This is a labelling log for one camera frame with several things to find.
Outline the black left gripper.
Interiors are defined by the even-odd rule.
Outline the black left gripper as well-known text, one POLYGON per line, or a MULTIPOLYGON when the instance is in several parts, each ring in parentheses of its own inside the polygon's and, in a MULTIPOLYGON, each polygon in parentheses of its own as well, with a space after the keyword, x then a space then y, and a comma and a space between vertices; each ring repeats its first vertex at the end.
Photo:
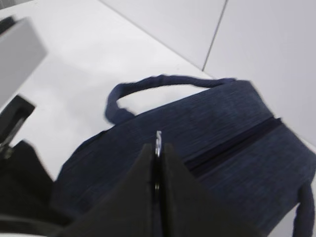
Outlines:
POLYGON ((33 146, 10 146, 34 109, 17 95, 0 114, 0 232, 57 237, 72 220, 49 206, 52 179, 33 146))

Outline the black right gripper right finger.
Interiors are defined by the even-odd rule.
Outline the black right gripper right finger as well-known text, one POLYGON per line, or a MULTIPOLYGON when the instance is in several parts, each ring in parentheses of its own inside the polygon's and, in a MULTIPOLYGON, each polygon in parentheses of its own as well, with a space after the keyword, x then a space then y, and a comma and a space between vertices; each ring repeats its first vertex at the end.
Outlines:
POLYGON ((261 237, 193 177, 173 146, 165 144, 159 163, 159 203, 164 237, 261 237))

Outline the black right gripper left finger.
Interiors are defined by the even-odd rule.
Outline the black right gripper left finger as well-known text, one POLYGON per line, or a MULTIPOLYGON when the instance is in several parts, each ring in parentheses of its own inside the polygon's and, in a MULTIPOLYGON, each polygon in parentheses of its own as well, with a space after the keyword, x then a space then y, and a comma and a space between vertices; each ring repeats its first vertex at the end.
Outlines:
POLYGON ((120 183, 86 214, 76 219, 61 237, 152 237, 154 149, 145 144, 120 183))

